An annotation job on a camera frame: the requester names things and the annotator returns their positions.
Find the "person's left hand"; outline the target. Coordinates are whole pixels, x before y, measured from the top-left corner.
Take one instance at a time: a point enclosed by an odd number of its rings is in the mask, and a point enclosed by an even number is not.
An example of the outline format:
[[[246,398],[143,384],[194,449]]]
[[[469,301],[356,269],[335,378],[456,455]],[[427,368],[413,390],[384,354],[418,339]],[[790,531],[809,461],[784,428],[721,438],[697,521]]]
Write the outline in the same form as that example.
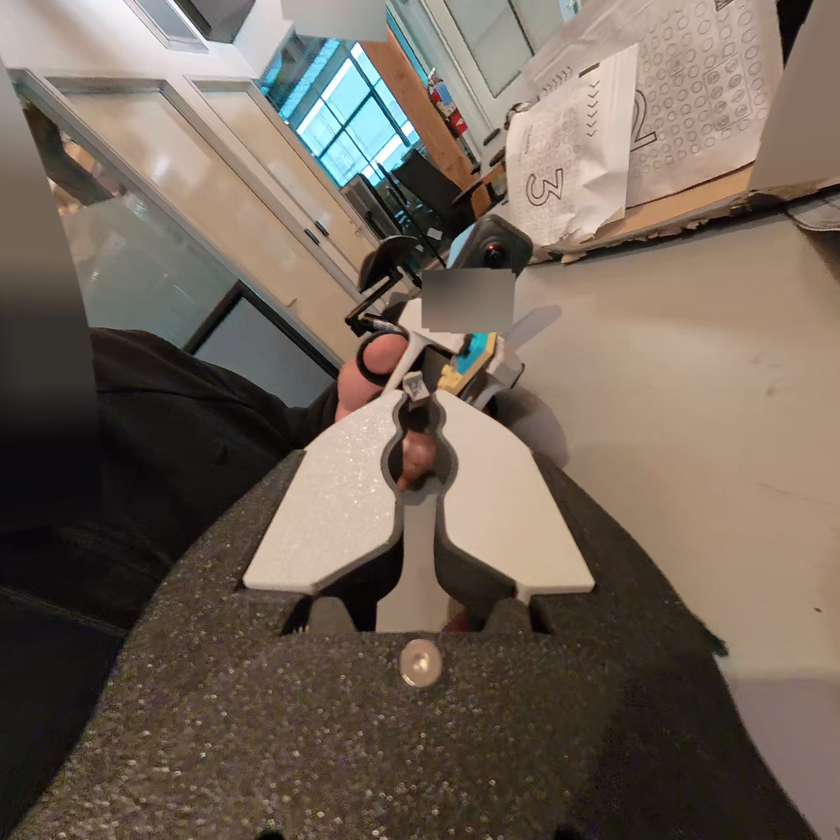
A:
[[[389,375],[396,368],[408,346],[402,335],[386,333],[370,341],[364,348],[362,360],[368,371],[376,375]],[[356,360],[346,363],[338,377],[338,407],[335,421],[374,400],[381,392],[378,385],[368,381]],[[406,430],[402,441],[402,474],[397,481],[400,491],[420,487],[424,477],[434,467],[436,443],[423,432]]]

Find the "glass partition doors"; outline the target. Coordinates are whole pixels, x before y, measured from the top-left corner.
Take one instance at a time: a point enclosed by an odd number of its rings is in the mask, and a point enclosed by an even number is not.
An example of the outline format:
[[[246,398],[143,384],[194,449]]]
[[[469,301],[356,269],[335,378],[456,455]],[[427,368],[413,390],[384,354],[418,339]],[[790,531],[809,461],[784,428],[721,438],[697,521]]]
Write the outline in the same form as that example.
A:
[[[352,268],[299,221],[280,188],[182,79],[87,76],[13,67],[46,115],[110,164],[198,245],[336,363],[360,344]]]

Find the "wooden support beam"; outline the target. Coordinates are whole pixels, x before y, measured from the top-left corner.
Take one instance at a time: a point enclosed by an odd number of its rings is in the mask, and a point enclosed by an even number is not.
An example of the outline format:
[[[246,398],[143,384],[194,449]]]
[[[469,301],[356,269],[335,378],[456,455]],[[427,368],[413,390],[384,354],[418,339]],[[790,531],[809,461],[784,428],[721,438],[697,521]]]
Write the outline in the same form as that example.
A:
[[[474,163],[432,103],[425,81],[415,71],[393,32],[386,32],[386,41],[367,40],[360,45],[413,124],[437,168],[461,190],[470,186],[476,179],[472,172]]]

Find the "black framed window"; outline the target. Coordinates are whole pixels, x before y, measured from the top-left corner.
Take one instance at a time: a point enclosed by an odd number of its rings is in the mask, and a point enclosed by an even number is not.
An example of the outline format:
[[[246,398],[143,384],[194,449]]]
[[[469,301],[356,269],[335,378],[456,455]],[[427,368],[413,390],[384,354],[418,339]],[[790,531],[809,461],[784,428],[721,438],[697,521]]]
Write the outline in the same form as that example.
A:
[[[357,175],[378,186],[425,150],[360,43],[292,33],[258,87],[338,188]]]

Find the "person's left forearm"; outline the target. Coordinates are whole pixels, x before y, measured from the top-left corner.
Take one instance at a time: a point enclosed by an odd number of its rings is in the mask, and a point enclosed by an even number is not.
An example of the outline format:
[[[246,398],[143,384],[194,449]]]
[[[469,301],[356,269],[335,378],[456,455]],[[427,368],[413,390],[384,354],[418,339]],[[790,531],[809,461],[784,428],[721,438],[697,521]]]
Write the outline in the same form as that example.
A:
[[[206,383],[214,387],[213,399],[196,406],[198,441],[213,464],[213,470],[205,473],[213,490],[230,501],[335,421],[337,380],[308,406],[289,406],[240,374],[196,363]]]

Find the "grey desk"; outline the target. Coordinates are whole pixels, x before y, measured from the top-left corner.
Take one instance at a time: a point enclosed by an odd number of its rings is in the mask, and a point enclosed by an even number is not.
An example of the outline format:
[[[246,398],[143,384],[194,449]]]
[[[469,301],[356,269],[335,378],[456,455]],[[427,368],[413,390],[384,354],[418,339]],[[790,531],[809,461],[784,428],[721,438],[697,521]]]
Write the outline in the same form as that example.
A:
[[[589,595],[462,637],[411,838],[838,838],[838,273],[783,217],[534,269]]]

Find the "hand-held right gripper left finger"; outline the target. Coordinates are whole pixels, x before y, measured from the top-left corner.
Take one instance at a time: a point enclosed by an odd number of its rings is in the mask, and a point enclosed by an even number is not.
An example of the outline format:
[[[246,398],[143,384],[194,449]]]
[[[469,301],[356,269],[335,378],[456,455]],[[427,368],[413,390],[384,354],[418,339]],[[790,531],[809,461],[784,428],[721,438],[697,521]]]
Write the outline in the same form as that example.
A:
[[[243,576],[259,592],[319,595],[396,546],[403,532],[387,459],[400,443],[391,391],[306,447]]]

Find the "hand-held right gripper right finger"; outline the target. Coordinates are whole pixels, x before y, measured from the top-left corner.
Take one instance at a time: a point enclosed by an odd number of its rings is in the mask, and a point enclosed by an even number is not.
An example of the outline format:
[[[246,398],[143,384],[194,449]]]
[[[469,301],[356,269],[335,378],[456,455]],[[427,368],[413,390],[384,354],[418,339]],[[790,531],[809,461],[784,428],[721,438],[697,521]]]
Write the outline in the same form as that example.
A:
[[[437,579],[468,607],[589,593],[592,573],[531,449],[489,415],[436,392],[451,470],[437,501]]]

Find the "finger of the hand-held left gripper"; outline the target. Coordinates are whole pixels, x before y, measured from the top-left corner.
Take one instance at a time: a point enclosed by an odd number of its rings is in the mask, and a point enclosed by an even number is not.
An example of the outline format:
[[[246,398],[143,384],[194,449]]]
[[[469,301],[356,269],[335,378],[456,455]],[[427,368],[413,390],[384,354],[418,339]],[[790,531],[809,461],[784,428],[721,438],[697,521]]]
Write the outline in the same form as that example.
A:
[[[510,341],[499,335],[495,355],[468,386],[468,404],[485,410],[497,394],[509,391],[523,373],[523,362]]]
[[[397,324],[407,333],[406,355],[409,361],[416,361],[426,347],[433,347],[450,358],[458,355],[465,346],[463,332],[434,332],[422,325],[423,302],[421,298],[408,301]]]

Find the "black monitor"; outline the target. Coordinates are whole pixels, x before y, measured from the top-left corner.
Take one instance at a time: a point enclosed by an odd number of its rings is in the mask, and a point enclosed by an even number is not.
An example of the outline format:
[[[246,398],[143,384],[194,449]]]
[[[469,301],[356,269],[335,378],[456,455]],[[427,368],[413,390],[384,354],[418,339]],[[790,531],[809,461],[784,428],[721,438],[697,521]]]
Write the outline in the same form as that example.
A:
[[[340,368],[237,281],[185,343],[195,358],[243,376],[288,406],[308,406]]]

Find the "tan square brick plate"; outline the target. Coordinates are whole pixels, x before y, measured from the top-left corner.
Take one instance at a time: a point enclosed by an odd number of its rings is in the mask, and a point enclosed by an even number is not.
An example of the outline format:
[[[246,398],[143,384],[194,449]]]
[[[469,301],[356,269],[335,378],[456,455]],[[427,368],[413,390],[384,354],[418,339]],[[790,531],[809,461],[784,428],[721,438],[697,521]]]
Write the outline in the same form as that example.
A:
[[[499,338],[499,335],[498,335],[498,333],[497,333],[497,339],[496,339],[496,345],[495,345],[495,352],[496,352],[496,347],[497,347],[497,340],[498,340],[498,338]],[[484,365],[483,365],[483,366],[482,366],[479,370],[473,370],[473,371],[470,371],[470,372],[469,372],[466,376],[464,376],[464,387],[463,387],[463,390],[462,390],[462,391],[464,391],[464,390],[467,388],[467,386],[468,386],[471,382],[473,382],[473,381],[475,380],[475,378],[477,378],[477,376],[478,376],[478,374],[479,374],[480,372],[482,372],[483,370],[485,370],[485,369],[487,368],[487,366],[488,366],[489,362],[491,362],[491,361],[492,361],[492,359],[494,358],[495,352],[493,353],[492,358],[491,358],[490,360],[488,360],[488,362],[487,362],[486,364],[484,364]]]

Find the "white wall vent grille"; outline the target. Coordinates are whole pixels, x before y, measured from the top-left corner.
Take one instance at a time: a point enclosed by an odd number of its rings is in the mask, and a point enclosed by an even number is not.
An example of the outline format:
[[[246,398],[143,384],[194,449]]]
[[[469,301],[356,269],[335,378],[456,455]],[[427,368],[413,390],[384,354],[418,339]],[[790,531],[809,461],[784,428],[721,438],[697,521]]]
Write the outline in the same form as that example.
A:
[[[172,1],[125,1],[135,16],[168,50],[204,55],[205,39]]]

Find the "red fire extinguisher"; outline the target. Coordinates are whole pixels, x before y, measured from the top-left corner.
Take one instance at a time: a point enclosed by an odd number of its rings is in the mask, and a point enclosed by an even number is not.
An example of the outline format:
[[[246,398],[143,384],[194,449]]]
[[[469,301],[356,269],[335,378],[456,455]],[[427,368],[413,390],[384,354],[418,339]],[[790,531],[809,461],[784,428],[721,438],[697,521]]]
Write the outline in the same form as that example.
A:
[[[432,68],[427,75],[427,95],[452,136],[461,139],[467,131],[466,121],[445,81],[438,75],[435,68]]]

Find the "black wall speaker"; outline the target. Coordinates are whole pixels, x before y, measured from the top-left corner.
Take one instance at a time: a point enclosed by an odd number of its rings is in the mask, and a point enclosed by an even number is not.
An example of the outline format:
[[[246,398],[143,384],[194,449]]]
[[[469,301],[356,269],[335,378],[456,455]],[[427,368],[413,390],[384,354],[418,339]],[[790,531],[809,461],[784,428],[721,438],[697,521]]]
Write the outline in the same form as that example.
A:
[[[174,1],[206,40],[230,45],[256,1]]]

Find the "black office chair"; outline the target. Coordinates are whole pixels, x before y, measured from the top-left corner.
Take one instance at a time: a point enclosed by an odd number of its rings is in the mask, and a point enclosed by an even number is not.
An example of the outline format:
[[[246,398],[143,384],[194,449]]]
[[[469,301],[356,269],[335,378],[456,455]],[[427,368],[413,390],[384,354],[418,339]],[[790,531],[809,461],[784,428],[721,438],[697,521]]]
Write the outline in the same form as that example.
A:
[[[410,149],[391,170],[383,164],[378,164],[377,169],[424,235],[455,238],[476,222],[471,192],[464,194],[417,149]]]

